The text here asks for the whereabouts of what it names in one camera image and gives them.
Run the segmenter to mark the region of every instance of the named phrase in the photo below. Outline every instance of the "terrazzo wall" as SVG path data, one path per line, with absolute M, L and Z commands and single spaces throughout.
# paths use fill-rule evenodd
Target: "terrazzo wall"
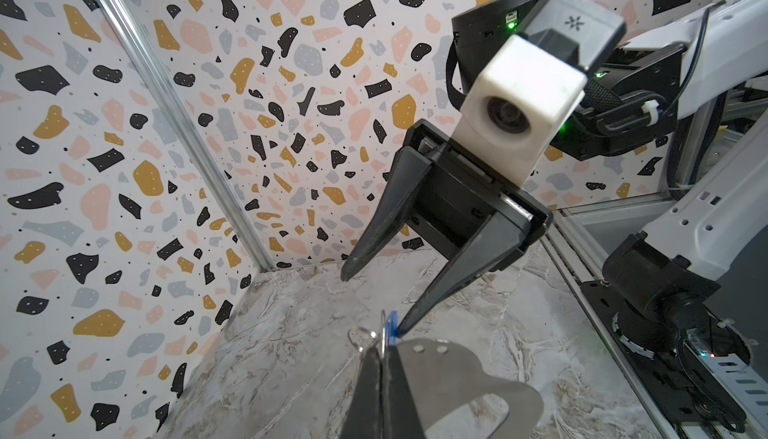
M 488 0 L 129 1 L 290 267 L 350 252 L 414 121 L 452 131 L 450 19 Z M 596 1 L 626 19 L 629 37 L 710 0 Z M 550 148 L 524 187 L 552 208 L 656 192 L 666 143 L 586 162 Z M 422 244 L 406 228 L 386 252 Z
M 0 14 L 0 437 L 151 436 L 256 270 L 99 4 Z

